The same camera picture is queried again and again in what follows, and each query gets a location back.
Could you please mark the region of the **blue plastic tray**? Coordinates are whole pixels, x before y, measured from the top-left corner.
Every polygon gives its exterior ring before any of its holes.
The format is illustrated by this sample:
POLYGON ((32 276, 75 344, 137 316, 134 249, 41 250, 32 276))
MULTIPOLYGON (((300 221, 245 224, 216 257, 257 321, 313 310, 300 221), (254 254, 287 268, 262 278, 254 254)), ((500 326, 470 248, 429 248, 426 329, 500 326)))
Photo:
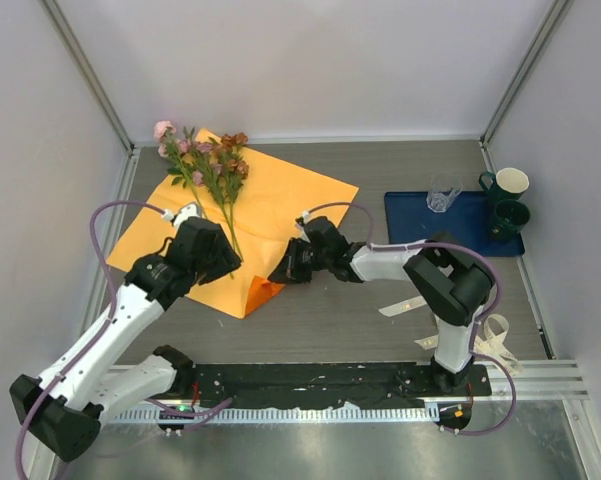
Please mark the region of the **blue plastic tray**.
POLYGON ((461 245, 484 257, 518 257, 525 253, 520 234, 507 242, 493 240, 488 232, 489 210, 483 192, 462 192, 444 213, 427 206, 427 192, 387 192, 384 207, 391 244, 450 233, 461 245))

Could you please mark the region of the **aluminium front rail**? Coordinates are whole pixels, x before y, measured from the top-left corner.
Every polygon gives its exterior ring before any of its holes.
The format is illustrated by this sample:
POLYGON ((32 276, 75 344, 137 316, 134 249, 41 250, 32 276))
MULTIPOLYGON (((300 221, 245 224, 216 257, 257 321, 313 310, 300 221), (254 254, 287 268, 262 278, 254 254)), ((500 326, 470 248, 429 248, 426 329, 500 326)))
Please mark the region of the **aluminium front rail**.
POLYGON ((227 401, 239 412, 301 411, 319 417, 347 405, 362 411, 418 409, 429 400, 450 404, 491 396, 554 399, 586 393, 577 368, 560 362, 534 364, 521 374, 473 363, 455 379, 432 364, 416 362, 194 364, 177 352, 162 352, 108 380, 89 382, 84 371, 74 369, 48 404, 56 417, 69 413, 103 426, 150 399, 192 399, 206 409, 227 401))

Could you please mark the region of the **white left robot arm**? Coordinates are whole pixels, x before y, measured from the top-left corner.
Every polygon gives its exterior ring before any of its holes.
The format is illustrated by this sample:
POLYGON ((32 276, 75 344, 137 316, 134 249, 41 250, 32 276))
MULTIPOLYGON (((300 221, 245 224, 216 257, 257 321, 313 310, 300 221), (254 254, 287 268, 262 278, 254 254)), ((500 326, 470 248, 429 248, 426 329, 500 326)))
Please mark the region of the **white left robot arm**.
POLYGON ((135 261, 108 309, 60 359, 36 377, 20 375, 9 388, 21 425, 64 462, 85 453, 122 411, 164 393, 180 399, 192 389, 192 360, 169 345, 130 370, 104 378, 178 298, 241 264, 221 225, 191 216, 175 226, 166 252, 135 261))

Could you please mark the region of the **orange fake flower stem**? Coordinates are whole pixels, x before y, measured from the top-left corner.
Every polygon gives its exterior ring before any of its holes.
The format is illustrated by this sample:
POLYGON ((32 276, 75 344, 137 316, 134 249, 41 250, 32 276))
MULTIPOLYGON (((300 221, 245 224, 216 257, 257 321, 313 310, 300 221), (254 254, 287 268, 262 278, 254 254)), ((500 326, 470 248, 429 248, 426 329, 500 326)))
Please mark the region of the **orange fake flower stem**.
POLYGON ((233 226, 234 204, 249 175, 250 167, 242 154, 248 140, 249 137, 244 132, 239 132, 234 135, 224 134, 219 142, 214 143, 215 167, 230 227, 233 226))

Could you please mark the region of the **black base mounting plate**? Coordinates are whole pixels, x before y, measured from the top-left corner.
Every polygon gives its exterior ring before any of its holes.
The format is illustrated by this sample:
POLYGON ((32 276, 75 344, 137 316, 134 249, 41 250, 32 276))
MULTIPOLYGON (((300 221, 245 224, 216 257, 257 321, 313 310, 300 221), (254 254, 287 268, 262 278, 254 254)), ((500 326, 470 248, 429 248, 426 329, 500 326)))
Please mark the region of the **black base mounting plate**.
POLYGON ((418 362, 199 364, 189 393, 201 407, 230 399, 234 409, 411 408, 426 398, 488 397, 483 365, 459 380, 418 362))

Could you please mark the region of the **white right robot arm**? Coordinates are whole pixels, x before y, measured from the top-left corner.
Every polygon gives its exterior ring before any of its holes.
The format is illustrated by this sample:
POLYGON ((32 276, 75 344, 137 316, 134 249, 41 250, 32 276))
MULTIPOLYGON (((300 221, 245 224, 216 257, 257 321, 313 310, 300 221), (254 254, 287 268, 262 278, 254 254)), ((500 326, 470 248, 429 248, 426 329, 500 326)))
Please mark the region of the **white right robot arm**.
POLYGON ((493 268, 447 233, 407 244, 350 242, 325 216, 298 221, 301 235, 289 240, 268 280, 303 284, 326 270, 349 283, 411 282, 438 318, 438 340, 430 362, 433 386, 452 395, 468 381, 478 319, 496 286, 493 268))

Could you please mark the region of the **orange wrapping paper sheet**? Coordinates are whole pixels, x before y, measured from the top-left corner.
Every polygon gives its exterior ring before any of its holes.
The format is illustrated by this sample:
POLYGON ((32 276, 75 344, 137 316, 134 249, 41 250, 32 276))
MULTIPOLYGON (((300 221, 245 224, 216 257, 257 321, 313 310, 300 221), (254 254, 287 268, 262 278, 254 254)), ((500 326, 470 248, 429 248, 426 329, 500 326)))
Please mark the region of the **orange wrapping paper sheet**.
MULTIPOLYGON (((234 229, 243 259, 232 276, 209 285, 194 287, 188 298, 235 318, 242 319, 277 295, 283 288, 266 280, 281 260, 288 240, 299 235, 294 219, 303 211, 332 202, 352 202, 358 187, 260 153, 243 150, 250 167, 246 185, 234 204, 234 229)), ((204 213, 229 234, 220 207, 206 189, 173 184, 168 175, 146 203, 177 212, 180 207, 200 200, 204 213)), ((174 228, 150 209, 141 209, 122 234, 108 257, 108 263, 128 272, 133 262, 158 249, 174 228)))

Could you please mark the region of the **dark green mug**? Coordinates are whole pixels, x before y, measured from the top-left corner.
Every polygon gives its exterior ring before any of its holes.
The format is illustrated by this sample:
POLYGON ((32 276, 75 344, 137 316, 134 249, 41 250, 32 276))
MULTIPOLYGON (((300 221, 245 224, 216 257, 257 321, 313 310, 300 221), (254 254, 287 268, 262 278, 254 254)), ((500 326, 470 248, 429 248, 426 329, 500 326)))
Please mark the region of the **dark green mug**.
POLYGON ((529 208, 518 200, 505 199, 498 202, 488 221, 490 238, 506 242, 515 238, 531 218, 529 208))

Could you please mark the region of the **clear plastic cup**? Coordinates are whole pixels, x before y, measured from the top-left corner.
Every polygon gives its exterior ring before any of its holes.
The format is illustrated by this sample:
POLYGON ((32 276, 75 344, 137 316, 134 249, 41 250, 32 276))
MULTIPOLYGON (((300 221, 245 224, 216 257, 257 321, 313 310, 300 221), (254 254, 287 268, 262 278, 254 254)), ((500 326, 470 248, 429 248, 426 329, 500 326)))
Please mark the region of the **clear plastic cup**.
POLYGON ((461 178, 439 174, 432 178, 427 193, 427 207, 434 213, 445 213, 463 190, 461 178))

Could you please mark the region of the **green mug white interior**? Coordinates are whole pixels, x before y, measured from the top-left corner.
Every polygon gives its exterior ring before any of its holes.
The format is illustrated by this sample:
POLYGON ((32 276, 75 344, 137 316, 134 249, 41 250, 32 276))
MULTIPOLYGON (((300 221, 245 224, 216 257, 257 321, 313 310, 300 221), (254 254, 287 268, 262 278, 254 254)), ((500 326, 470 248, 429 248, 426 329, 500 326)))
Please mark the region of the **green mug white interior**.
POLYGON ((517 200, 529 188, 529 177, 523 171, 507 167, 496 173, 485 171, 480 174, 478 184, 486 194, 490 208, 503 200, 517 200))

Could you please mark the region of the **pink fake flower stem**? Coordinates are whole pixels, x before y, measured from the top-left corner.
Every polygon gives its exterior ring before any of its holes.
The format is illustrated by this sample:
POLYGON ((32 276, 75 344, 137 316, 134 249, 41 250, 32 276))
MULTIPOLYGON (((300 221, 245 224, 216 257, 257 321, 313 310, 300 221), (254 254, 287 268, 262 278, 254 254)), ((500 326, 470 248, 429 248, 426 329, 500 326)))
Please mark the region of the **pink fake flower stem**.
POLYGON ((240 259, 243 259, 241 247, 239 245, 235 232, 234 220, 233 226, 228 224, 225 205, 223 204, 223 195, 220 181, 218 179, 218 171, 215 167, 215 158, 213 156, 214 143, 219 140, 209 137, 207 140, 196 141, 194 139, 194 129, 188 129, 192 133, 193 147, 189 155, 192 157, 194 166, 193 178, 197 187, 204 187, 209 193, 214 203, 219 207, 224 220, 229 228, 231 245, 237 252, 240 259))
POLYGON ((171 164, 168 172, 174 177, 172 184, 189 189, 201 208, 202 216, 206 218, 207 215, 199 197, 199 188, 195 185, 193 178, 193 163, 185 159, 193 147, 192 133, 186 127, 179 132, 171 121, 162 120, 154 125, 153 137, 158 142, 159 155, 171 164))

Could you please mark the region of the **cream printed ribbon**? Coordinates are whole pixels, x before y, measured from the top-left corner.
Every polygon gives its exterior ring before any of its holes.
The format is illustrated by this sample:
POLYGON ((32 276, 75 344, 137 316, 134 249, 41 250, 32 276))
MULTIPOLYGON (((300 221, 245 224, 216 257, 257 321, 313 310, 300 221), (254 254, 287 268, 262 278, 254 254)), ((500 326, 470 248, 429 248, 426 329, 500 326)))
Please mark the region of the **cream printed ribbon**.
MULTIPOLYGON (((427 303, 422 296, 416 296, 380 308, 379 313, 385 317, 394 317, 426 305, 427 303)), ((509 322, 504 316, 495 313, 490 314, 482 323, 484 337, 476 337, 474 349, 479 354, 498 360, 511 376, 516 376, 523 372, 523 366, 504 345, 509 328, 509 322)))

